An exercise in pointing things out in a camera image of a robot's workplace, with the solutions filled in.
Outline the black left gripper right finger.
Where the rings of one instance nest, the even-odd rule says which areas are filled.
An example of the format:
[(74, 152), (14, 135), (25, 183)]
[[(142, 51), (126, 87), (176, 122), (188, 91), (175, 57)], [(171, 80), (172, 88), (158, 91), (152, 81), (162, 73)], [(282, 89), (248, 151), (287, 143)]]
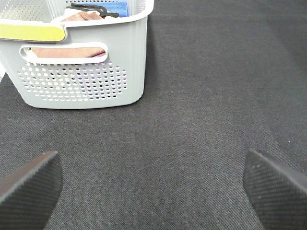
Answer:
[(307, 177), (275, 157), (249, 149), (243, 187), (266, 230), (307, 228)]

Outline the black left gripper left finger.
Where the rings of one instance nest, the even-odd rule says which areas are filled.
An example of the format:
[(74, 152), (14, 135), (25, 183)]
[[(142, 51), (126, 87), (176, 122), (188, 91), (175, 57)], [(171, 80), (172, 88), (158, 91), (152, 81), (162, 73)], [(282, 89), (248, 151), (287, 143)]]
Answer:
[(0, 228), (43, 230), (63, 187), (60, 154), (50, 151), (0, 181)]

